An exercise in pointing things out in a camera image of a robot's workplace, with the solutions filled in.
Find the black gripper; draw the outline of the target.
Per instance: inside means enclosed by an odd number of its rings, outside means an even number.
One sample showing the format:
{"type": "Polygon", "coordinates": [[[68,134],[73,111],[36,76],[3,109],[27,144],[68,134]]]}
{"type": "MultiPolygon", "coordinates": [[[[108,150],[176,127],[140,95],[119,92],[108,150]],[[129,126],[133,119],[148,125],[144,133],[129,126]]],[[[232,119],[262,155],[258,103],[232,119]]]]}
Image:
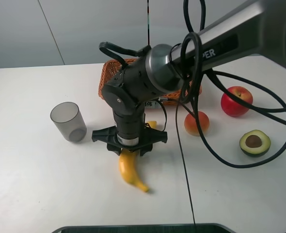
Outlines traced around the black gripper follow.
{"type": "Polygon", "coordinates": [[[101,130],[92,132],[92,141],[101,141],[107,144],[107,150],[120,155],[122,149],[129,151],[140,150],[140,156],[144,156],[147,152],[151,152],[153,144],[157,142],[166,143],[168,139],[167,132],[144,128],[139,137],[134,139],[123,139],[117,134],[117,128],[111,126],[101,130]]]}

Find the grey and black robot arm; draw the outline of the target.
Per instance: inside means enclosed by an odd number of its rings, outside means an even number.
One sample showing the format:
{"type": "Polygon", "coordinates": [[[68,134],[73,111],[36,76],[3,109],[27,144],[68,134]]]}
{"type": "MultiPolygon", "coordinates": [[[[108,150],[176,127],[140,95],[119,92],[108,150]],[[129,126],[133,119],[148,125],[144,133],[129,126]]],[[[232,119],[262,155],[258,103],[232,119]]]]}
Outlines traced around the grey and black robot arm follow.
{"type": "Polygon", "coordinates": [[[94,142],[148,152],[166,142],[167,133],[146,127],[144,104],[173,93],[183,85],[182,72],[199,62],[203,70],[252,54],[260,54],[286,68],[286,0],[249,0],[198,34],[199,45],[173,48],[167,44],[143,49],[143,55],[122,67],[102,88],[113,110],[115,125],[92,132],[94,142]]]}

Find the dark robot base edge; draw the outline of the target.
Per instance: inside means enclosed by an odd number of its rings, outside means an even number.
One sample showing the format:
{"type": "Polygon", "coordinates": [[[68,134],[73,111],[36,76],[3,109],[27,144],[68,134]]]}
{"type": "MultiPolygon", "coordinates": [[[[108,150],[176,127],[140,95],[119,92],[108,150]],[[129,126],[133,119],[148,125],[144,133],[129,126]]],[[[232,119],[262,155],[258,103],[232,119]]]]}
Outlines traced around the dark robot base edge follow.
{"type": "Polygon", "coordinates": [[[62,227],[54,233],[233,233],[216,224],[165,224],[62,227]]]}

